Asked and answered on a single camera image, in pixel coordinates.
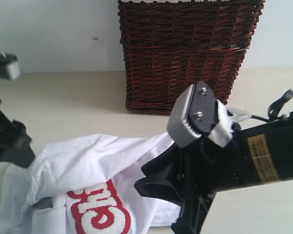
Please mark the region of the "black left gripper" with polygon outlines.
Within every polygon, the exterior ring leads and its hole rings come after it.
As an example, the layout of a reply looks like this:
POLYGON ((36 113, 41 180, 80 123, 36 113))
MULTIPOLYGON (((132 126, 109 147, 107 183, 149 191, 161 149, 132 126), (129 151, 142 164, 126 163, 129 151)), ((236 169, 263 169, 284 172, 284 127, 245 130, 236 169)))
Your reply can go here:
POLYGON ((0 162, 28 168, 35 159, 31 142, 26 126, 19 121, 11 122, 0 110, 0 162))

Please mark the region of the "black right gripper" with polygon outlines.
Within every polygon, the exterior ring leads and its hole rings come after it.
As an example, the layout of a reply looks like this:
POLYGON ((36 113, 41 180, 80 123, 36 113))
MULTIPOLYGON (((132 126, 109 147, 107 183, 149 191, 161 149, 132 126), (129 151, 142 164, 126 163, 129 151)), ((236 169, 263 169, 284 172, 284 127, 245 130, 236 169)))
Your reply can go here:
POLYGON ((205 137, 176 141, 141 167, 144 177, 134 188, 140 196, 182 205, 171 225, 175 234, 199 234, 216 193, 242 187, 241 150, 236 136, 225 147, 205 137))

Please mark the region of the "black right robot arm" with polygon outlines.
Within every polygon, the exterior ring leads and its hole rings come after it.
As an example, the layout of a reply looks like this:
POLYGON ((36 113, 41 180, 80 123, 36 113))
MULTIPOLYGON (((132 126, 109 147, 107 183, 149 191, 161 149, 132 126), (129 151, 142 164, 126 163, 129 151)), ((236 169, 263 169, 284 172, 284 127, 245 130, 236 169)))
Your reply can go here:
POLYGON ((218 192, 293 180, 293 111, 252 128, 233 128, 224 148, 207 138, 183 149, 173 144, 142 167, 144 177, 134 184, 139 195, 181 208, 174 233, 200 233, 218 192))

